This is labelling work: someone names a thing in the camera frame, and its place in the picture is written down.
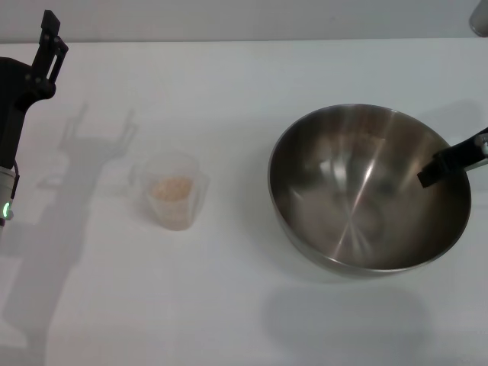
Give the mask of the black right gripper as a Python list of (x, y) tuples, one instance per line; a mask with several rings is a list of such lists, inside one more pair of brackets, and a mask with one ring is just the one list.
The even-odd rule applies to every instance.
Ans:
[(437, 152), (432, 161), (417, 174), (424, 188), (449, 178), (451, 175), (487, 164), (487, 129), (454, 146)]

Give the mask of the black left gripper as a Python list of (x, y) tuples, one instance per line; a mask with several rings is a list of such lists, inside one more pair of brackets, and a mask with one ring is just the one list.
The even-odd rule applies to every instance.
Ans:
[(1, 167), (11, 169), (21, 138), (27, 110), (36, 102), (50, 99), (68, 53), (59, 35), (60, 21), (45, 10), (39, 47), (32, 65), (1, 58)]

